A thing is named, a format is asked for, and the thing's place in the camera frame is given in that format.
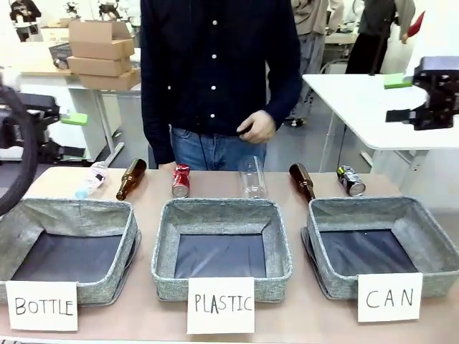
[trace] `beer bottle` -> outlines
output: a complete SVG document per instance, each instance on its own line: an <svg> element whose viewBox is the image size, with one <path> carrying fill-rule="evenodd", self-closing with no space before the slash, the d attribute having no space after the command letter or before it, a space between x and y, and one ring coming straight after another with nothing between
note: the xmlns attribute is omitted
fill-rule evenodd
<svg viewBox="0 0 459 344"><path fill-rule="evenodd" d="M146 162L142 159L134 159L121 178L120 191L116 194L116 199L124 201L126 196L135 189L145 175Z"/></svg>
<svg viewBox="0 0 459 344"><path fill-rule="evenodd" d="M314 183L309 176L306 168L302 163L294 163L290 166L289 170L290 176L295 181L295 185L309 203L311 199L314 199L316 195L314 194Z"/></svg>

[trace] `stacked cardboard boxes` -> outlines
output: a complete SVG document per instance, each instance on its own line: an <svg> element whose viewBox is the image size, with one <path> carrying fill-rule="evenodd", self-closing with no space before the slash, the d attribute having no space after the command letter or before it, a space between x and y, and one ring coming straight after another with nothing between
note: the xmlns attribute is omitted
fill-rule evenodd
<svg viewBox="0 0 459 344"><path fill-rule="evenodd" d="M134 42L120 21L72 21L68 64L83 86L95 90L130 90L140 82L130 56Z"/></svg>

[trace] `red can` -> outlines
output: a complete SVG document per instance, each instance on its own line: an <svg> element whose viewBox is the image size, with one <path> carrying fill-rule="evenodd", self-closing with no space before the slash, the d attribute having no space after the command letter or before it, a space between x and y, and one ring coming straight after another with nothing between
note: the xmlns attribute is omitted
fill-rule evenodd
<svg viewBox="0 0 459 344"><path fill-rule="evenodd" d="M172 194L180 199L184 199L189 195L189 166L184 163L180 163L175 167Z"/></svg>

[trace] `black equipment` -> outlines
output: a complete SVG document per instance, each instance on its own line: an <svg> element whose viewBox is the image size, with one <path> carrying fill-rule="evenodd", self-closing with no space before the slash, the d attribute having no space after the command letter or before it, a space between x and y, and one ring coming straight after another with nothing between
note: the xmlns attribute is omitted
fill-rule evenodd
<svg viewBox="0 0 459 344"><path fill-rule="evenodd" d="M459 57L423 57L412 82L427 91L427 101L413 110L387 111L386 122L412 124L415 130L452 128L459 114Z"/></svg>

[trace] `crushed can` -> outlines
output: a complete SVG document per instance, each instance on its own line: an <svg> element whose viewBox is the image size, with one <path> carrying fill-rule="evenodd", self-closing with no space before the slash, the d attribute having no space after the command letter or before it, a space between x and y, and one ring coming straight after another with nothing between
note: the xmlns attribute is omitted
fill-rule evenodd
<svg viewBox="0 0 459 344"><path fill-rule="evenodd" d="M348 195L357 197L364 194L366 186L352 167L340 166L336 175Z"/></svg>
<svg viewBox="0 0 459 344"><path fill-rule="evenodd" d="M175 168L172 194L178 199L189 195L189 166L184 163L179 163Z"/></svg>

